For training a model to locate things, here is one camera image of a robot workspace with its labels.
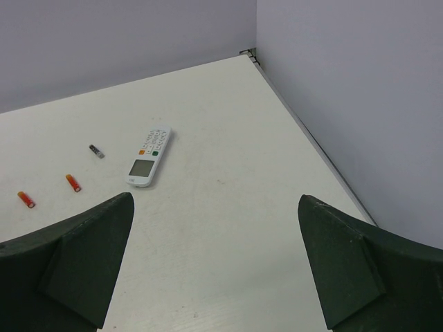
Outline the red orange battery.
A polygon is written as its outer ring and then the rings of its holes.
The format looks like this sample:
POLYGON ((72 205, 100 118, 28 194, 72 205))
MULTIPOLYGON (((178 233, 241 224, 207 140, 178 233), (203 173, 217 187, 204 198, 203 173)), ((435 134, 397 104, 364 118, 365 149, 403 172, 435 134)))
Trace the red orange battery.
POLYGON ((75 177, 72 176, 71 174, 67 174, 65 178, 75 192, 79 192, 82 189, 80 184, 76 181, 75 177))
POLYGON ((34 200, 32 200, 29 195, 27 195, 27 193, 20 191, 17 193, 17 196, 24 202, 24 204, 28 207, 28 208, 34 208, 35 207, 35 202, 34 200))

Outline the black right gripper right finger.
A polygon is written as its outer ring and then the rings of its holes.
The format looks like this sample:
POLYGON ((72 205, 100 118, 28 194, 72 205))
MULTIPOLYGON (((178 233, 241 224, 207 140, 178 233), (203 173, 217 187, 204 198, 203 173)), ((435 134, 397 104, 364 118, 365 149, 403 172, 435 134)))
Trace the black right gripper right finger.
POLYGON ((441 331, 442 250, 301 196, 298 220, 331 331, 441 331))

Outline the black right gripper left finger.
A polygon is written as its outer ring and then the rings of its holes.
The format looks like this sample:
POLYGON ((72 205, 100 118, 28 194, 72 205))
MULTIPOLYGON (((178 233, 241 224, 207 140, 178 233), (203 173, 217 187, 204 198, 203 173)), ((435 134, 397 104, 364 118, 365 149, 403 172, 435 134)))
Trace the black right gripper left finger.
POLYGON ((2 331, 103 328, 134 218, 123 192, 1 243, 2 331))

